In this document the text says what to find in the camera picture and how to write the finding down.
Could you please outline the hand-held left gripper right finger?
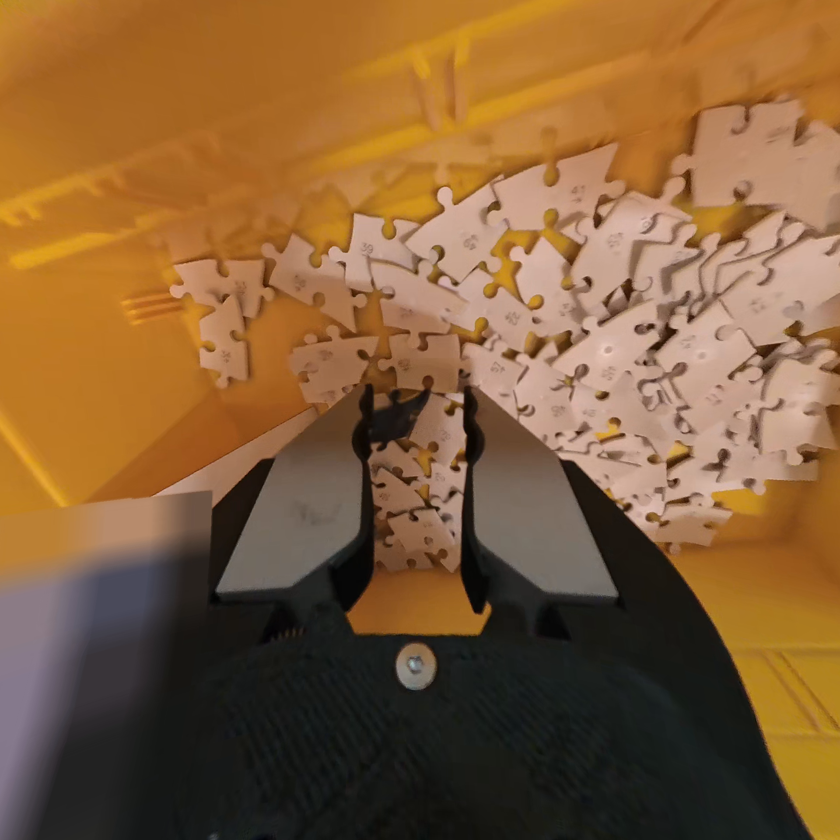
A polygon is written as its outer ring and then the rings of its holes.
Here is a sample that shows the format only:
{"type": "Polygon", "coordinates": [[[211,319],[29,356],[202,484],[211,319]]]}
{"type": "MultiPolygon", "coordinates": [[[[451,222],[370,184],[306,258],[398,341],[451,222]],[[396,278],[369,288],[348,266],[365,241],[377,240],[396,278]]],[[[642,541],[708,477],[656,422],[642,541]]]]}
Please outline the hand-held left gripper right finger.
{"type": "Polygon", "coordinates": [[[473,611],[617,604],[560,458],[474,386],[465,390],[464,426],[461,579],[473,611]]]}

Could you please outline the pile of white puzzle pieces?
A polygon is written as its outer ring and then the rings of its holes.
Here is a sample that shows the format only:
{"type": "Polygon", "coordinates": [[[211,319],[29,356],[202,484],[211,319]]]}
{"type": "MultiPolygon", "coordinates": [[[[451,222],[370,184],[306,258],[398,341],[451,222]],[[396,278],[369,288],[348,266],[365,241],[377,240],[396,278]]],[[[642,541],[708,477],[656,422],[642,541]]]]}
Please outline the pile of white puzzle pieces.
{"type": "Polygon", "coordinates": [[[303,399],[360,384],[391,329],[383,373],[433,393],[409,438],[375,447],[374,560],[389,571],[459,565],[463,391],[486,393],[581,467],[654,541],[708,545],[722,492],[818,477],[838,448],[838,128],[786,99],[700,112],[659,195],[608,181],[617,144],[534,165],[424,224],[356,214],[348,248],[314,263],[284,248],[174,265],[174,299],[208,310],[200,365],[249,377],[246,328],[275,292],[319,308],[328,337],[290,352],[303,399]]]}

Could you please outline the dark blue jigsaw piece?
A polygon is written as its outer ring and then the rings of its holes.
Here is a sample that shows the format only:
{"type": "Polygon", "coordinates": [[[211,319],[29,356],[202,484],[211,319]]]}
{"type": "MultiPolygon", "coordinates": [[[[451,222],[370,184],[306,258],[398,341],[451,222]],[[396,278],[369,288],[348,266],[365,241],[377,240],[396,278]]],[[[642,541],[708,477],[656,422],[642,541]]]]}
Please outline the dark blue jigsaw piece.
{"type": "Polygon", "coordinates": [[[419,415],[433,393],[428,389],[409,393],[395,388],[388,393],[377,393],[373,397],[373,409],[369,424],[369,441],[373,448],[409,438],[419,415]]]}

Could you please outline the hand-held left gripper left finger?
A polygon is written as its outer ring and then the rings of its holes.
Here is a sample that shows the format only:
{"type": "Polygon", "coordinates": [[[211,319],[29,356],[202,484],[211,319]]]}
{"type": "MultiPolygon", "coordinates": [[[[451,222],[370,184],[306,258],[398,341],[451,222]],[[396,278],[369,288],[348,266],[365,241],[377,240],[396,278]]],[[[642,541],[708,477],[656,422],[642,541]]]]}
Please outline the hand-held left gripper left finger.
{"type": "Polygon", "coordinates": [[[357,385],[274,458],[215,594],[347,613],[374,570],[373,385],[357,385]]]}

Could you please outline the yellow plastic bin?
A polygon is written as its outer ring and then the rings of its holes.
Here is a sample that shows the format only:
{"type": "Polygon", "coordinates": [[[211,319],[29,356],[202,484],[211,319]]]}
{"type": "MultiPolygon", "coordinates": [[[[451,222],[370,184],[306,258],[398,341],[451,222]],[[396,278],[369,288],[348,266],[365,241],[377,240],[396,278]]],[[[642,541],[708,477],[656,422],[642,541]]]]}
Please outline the yellow plastic bin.
{"type": "MultiPolygon", "coordinates": [[[[838,2],[2,2],[2,838],[838,838],[838,448],[671,551],[560,458],[615,605],[477,614],[456,570],[221,602],[274,463],[155,493],[312,405],[275,292],[246,381],[174,265],[346,249],[700,112],[838,128],[838,2]]],[[[319,417],[331,406],[313,406],[319,417]]]]}

